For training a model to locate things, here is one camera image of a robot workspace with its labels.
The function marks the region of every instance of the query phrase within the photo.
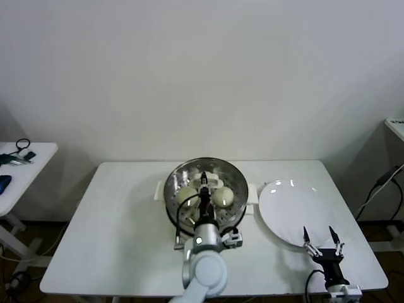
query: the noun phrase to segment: white plate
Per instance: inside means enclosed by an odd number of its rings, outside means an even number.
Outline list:
[[[335,222],[321,191],[298,180],[269,183],[259,195],[259,212],[264,223],[279,238],[302,247],[303,226],[315,246],[331,237],[328,226]]]

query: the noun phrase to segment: blue object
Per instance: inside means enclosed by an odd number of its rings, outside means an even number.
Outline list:
[[[10,175],[0,175],[0,194],[2,194],[8,184],[10,184],[11,179]]]

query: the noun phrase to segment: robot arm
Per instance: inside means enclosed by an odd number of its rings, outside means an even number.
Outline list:
[[[326,280],[325,287],[330,295],[330,303],[357,303],[362,297],[362,291],[357,285],[350,285],[342,274],[340,263],[343,259],[342,248],[344,243],[330,226],[331,236],[335,248],[316,248],[310,243],[309,234],[305,227],[304,247],[312,260],[323,267]]]
[[[199,198],[195,234],[184,245],[182,284],[185,291],[182,296],[171,299],[171,303],[202,303],[206,297],[221,294],[227,284],[227,267],[220,252],[242,245],[241,233],[236,228],[220,236],[205,173],[201,176]]]

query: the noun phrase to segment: cable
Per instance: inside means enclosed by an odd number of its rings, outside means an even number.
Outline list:
[[[396,270],[391,270],[387,273],[387,276],[389,276],[390,274],[395,273],[396,275],[400,275],[404,277],[404,273],[400,272],[400,271],[396,271]]]
[[[380,193],[380,191],[388,184],[388,182],[390,182],[392,180],[392,178],[394,178],[394,176],[396,174],[399,173],[399,171],[401,171],[401,169],[404,167],[404,163],[394,171],[394,173],[390,176],[390,178],[370,197],[370,199],[368,199],[356,212],[355,212],[355,216],[359,213],[360,211],[366,206],[368,205],[373,199],[374,197],[376,197],[376,195],[378,193]]]
[[[21,147],[20,143],[23,142],[23,141],[26,141],[27,145]],[[14,155],[15,153],[20,153],[22,150],[26,150],[28,147],[30,147],[30,145],[31,145],[31,141],[28,138],[19,139],[15,143],[15,147],[17,148],[17,150],[13,151],[12,153],[8,153],[7,155],[11,156],[11,155]]]
[[[256,299],[256,297],[252,297],[252,298],[250,298],[250,299],[248,299],[248,300],[245,300],[244,302],[242,302],[242,303],[247,303],[247,302],[250,302],[250,301],[252,301],[252,300],[254,300],[254,299]]]
[[[391,270],[391,271],[387,272],[387,274],[386,274],[387,277],[389,278],[389,276],[390,276],[392,273],[395,273],[396,275],[400,275],[400,276],[403,276],[403,277],[404,277],[404,273],[402,273],[402,272],[400,272],[400,271],[396,271],[396,270]],[[386,292],[387,292],[387,294],[388,294],[390,300],[393,301],[394,303],[397,303],[397,301],[393,298],[393,296],[391,295],[391,293],[389,292],[388,289],[386,289]]]
[[[373,185],[372,189],[369,191],[369,194],[367,194],[366,200],[365,200],[365,204],[366,202],[368,202],[369,198],[371,197],[372,192],[377,188],[377,184]],[[362,214],[362,212],[364,211],[364,207],[363,209],[360,210],[359,214],[356,216],[355,220],[357,221],[360,217],[360,215]]]
[[[379,299],[378,297],[376,297],[374,294],[371,294],[370,292],[366,292],[365,294],[370,295],[372,298],[376,299],[378,302],[380,303],[384,303],[381,299]]]
[[[32,278],[31,281],[37,281],[39,279],[42,279],[44,275],[36,276],[35,278]]]
[[[401,207],[403,206],[403,200],[404,200],[404,195],[403,195],[403,189],[401,188],[401,186],[397,183],[396,179],[392,178],[391,182],[398,188],[398,190],[400,191],[400,202],[398,203],[397,209],[394,212],[394,214],[391,216],[391,218],[388,221],[393,221],[395,216],[397,216],[398,212],[400,211]],[[380,233],[382,230],[385,230],[386,227],[382,227],[381,229],[371,233],[370,235],[367,235],[366,237],[372,237],[373,235],[376,235],[378,233]]]
[[[5,253],[4,246],[1,245],[1,256]],[[6,286],[6,263],[4,262],[4,259],[1,260],[1,276],[3,278],[3,287]]]
[[[324,274],[324,272],[322,270],[313,270],[310,275],[307,277],[306,280],[306,286],[304,287],[304,297],[306,298],[306,303],[311,303],[311,299],[309,297],[309,292],[308,292],[308,288],[309,288],[309,282],[311,277],[313,276],[313,274],[315,273],[322,273]]]
[[[237,228],[235,227],[235,225],[234,225],[234,226],[225,227],[225,228],[223,229],[223,231],[220,233],[220,236],[223,237],[225,234],[227,234],[228,232],[231,232],[231,231],[233,231],[233,230],[235,230],[235,229],[237,229]]]
[[[8,282],[9,287],[6,290],[6,294],[9,295],[15,302],[19,303],[16,297],[23,294],[32,282],[42,277],[43,276],[32,279],[31,276],[26,271],[19,271],[17,273],[13,273],[13,275],[9,279]],[[47,295],[43,295],[30,303],[37,303],[46,297]]]
[[[194,194],[194,195],[192,195],[192,196],[186,198],[186,199],[178,206],[178,209],[177,209],[177,218],[176,218],[177,221],[176,221],[176,224],[175,224],[175,237],[179,237],[179,212],[180,212],[181,208],[184,206],[184,204],[185,204],[188,200],[190,200],[190,199],[192,199],[192,198],[195,198],[195,197],[198,197],[198,196],[199,196],[199,194]]]
[[[43,296],[41,296],[40,298],[38,298],[37,300],[31,301],[31,302],[29,302],[29,303],[38,303],[38,302],[44,300],[46,297],[47,297],[47,295],[43,295]],[[18,301],[18,300],[17,300],[16,298],[14,298],[14,297],[11,297],[11,298],[12,298],[12,300],[13,300],[15,303],[24,303],[24,302]]]
[[[46,252],[44,252],[43,254],[40,254],[38,256],[35,256],[32,259],[26,259],[26,260],[19,260],[19,259],[10,259],[10,258],[6,258],[4,256],[0,256],[1,259],[3,260],[7,260],[7,261],[13,261],[13,262],[31,262],[33,260],[36,260],[39,257],[45,256],[49,251],[51,251],[51,249],[56,245],[56,243],[60,240],[60,238],[63,235],[63,232],[66,230],[66,227],[69,225],[69,222],[65,224],[65,226],[62,228],[61,232],[59,233],[59,235],[57,236],[57,239],[55,240],[55,242],[50,246],[50,248],[48,248],[46,250]]]

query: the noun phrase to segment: white wall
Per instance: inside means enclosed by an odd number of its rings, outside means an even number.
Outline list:
[[[3,136],[60,146],[18,213],[69,217],[105,160],[205,155],[318,158],[358,205],[390,165],[381,121],[404,115],[403,10],[370,0],[0,1],[0,100],[14,123]],[[388,206],[365,215],[385,218]]]

